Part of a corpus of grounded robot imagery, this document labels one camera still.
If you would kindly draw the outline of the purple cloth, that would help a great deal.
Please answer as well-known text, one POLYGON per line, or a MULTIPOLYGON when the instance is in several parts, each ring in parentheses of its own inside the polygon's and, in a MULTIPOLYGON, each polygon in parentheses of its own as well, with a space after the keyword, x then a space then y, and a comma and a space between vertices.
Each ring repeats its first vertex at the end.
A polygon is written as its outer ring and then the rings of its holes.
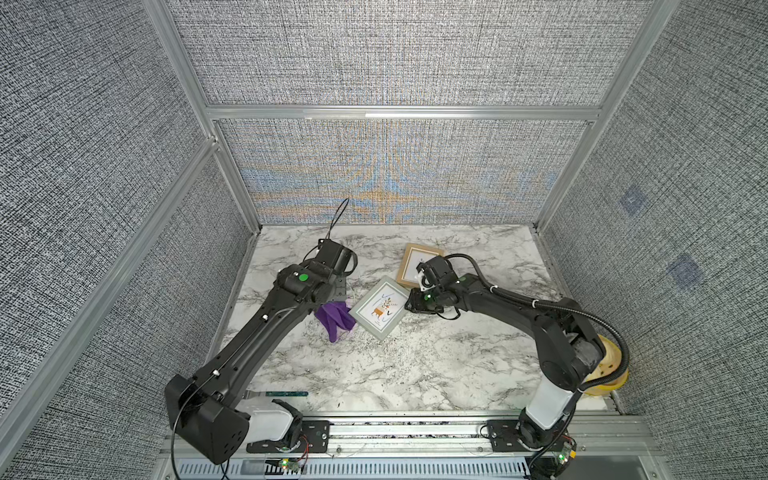
POLYGON ((315 311, 315 317, 325 328, 328 340, 336 343, 339 331, 350 332, 356 325, 356 319, 350 314, 346 301, 333 301, 321 305, 315 311))

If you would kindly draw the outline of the light wooden picture frame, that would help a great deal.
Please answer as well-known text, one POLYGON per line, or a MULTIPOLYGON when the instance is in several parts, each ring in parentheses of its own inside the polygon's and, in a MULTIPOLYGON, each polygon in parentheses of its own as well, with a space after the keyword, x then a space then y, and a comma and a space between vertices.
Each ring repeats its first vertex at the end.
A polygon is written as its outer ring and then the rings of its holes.
POLYGON ((407 243, 395 281, 401 286, 419 286, 417 266, 433 257, 442 256, 444 251, 437 247, 407 243))

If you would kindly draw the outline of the grey green picture frame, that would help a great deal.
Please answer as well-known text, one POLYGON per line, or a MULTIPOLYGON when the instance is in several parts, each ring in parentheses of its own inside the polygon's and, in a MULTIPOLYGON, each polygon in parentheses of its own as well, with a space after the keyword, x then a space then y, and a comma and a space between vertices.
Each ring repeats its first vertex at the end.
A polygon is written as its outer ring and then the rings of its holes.
POLYGON ((377 340, 384 340, 406 314, 409 291, 383 277, 350 310, 350 315, 377 340))

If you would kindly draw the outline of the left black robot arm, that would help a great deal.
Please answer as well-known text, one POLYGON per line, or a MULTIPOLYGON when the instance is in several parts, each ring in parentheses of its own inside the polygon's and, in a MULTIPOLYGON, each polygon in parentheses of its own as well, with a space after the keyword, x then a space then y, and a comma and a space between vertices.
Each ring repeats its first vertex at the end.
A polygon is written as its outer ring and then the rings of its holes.
POLYGON ((251 379, 293 328, 336 298, 348 276, 314 261, 281 270, 257 313, 219 353, 167 383, 172 432, 215 465, 231 458, 249 430, 250 415, 237 405, 251 379))

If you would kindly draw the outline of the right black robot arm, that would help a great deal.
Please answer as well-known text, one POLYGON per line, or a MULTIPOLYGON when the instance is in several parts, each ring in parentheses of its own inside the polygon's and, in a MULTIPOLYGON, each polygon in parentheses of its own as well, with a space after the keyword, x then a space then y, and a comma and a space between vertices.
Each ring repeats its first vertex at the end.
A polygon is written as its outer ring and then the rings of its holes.
POLYGON ((520 414, 517 430, 525 448, 542 450, 567 429, 567 417, 588 388, 586 379, 604 358, 605 347, 576 307, 504 290, 481 272, 460 275, 451 258, 436 256, 417 265, 417 286, 406 309, 441 317, 450 309, 479 313, 534 340, 542 378, 520 414))

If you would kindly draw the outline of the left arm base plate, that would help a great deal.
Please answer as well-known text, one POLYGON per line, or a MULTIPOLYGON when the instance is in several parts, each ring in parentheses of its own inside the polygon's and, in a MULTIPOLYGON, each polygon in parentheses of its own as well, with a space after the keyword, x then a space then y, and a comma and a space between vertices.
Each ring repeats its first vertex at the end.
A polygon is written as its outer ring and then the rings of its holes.
POLYGON ((304 420, 299 430, 293 429, 283 439, 262 440, 248 443, 246 452, 251 454, 326 453, 330 440, 331 423, 325 420, 304 420))

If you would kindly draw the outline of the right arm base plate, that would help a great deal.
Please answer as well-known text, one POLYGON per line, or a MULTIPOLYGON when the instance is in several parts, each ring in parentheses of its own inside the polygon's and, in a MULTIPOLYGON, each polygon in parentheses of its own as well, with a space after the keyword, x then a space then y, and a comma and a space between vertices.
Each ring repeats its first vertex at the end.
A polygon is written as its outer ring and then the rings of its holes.
POLYGON ((484 425, 494 452, 535 452, 549 445, 565 425, 565 419, 550 429, 543 429, 532 420, 489 420, 484 425))

